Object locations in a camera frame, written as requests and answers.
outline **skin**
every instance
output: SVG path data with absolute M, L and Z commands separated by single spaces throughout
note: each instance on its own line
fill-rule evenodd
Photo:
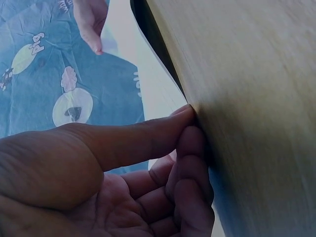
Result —
M 105 0 L 74 0 L 74 16 L 80 35 L 97 55 L 102 54 L 100 35 L 107 14 Z
M 1 139 L 0 235 L 210 237 L 213 192 L 193 120 L 186 106 L 131 126 Z M 103 173 L 159 157 L 150 171 Z

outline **cartoon character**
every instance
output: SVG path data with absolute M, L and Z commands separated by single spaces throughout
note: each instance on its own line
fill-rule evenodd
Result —
M 0 88 L 4 91 L 7 85 L 12 81 L 13 75 L 20 74 L 27 69 L 34 61 L 36 55 L 45 49 L 41 46 L 41 38 L 45 37 L 44 33 L 39 33 L 32 37 L 33 44 L 23 46 L 14 56 L 10 69 L 6 69 L 2 75 Z
M 93 109 L 92 96 L 82 88 L 76 88 L 77 74 L 72 67 L 66 67 L 60 85 L 63 93 L 53 108 L 53 122 L 56 127 L 79 122 L 86 123 Z
M 12 77 L 13 77 L 13 68 L 6 69 L 2 75 L 1 82 L 0 82 L 0 88 L 2 89 L 2 91 L 5 91 L 6 86 L 12 81 Z

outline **wood grain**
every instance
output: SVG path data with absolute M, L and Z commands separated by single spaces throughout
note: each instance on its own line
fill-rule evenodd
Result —
M 316 2 L 147 2 L 218 152 L 226 236 L 316 236 Z

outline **blue cloth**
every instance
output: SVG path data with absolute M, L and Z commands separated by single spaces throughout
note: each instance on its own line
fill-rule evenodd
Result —
M 0 137 L 69 119 L 93 125 L 144 120 L 137 67 L 90 50 L 71 0 L 6 0 L 0 16 Z

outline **finger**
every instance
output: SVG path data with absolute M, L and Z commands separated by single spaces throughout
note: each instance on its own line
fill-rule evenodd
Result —
M 154 236 L 156 237 L 169 237 L 179 233 L 179 230 L 174 224 L 172 217 L 167 217 L 163 220 L 152 223 L 150 227 L 154 232 Z
M 176 147 L 182 131 L 194 120 L 190 106 L 179 114 L 131 126 L 68 124 L 57 128 L 82 141 L 101 168 L 114 168 L 160 158 Z
M 210 237 L 215 221 L 214 211 L 196 181 L 179 181 L 174 198 L 182 218 L 181 236 Z
M 177 145 L 177 162 L 166 184 L 166 193 L 170 199 L 174 197 L 176 183 L 184 178 L 196 180 L 208 199 L 213 199 L 208 168 L 203 160 L 204 143 L 204 136 L 197 127 L 190 126 L 183 131 Z
M 174 211 L 174 205 L 165 195 L 164 187 L 153 190 L 136 201 L 141 206 L 142 218 L 148 224 L 171 216 Z
M 135 171 L 121 175 L 129 187 L 133 199 L 165 186 L 175 160 L 167 155 L 157 160 L 153 167 L 147 170 Z
M 89 1 L 81 0 L 74 3 L 74 16 L 82 39 L 97 55 L 102 54 L 100 35 L 93 29 L 95 17 Z
M 82 23 L 78 24 L 82 39 L 89 45 L 91 50 L 97 54 L 102 54 L 102 43 L 100 36 L 94 31 L 91 25 Z

